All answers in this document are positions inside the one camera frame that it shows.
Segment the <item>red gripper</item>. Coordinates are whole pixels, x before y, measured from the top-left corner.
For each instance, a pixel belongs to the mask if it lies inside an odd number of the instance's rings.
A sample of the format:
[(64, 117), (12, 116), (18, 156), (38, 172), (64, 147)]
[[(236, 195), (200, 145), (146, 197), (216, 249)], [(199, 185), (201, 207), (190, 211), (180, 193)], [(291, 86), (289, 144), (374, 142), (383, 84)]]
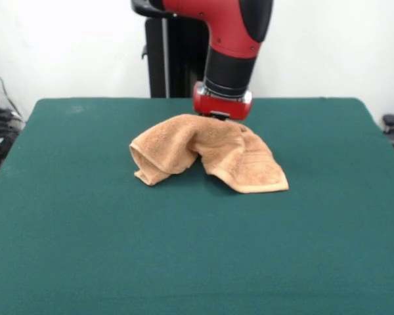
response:
[(224, 98), (213, 94), (201, 81), (194, 85), (193, 108), (201, 116), (243, 121), (247, 118), (253, 103), (253, 94), (246, 91), (239, 98)]

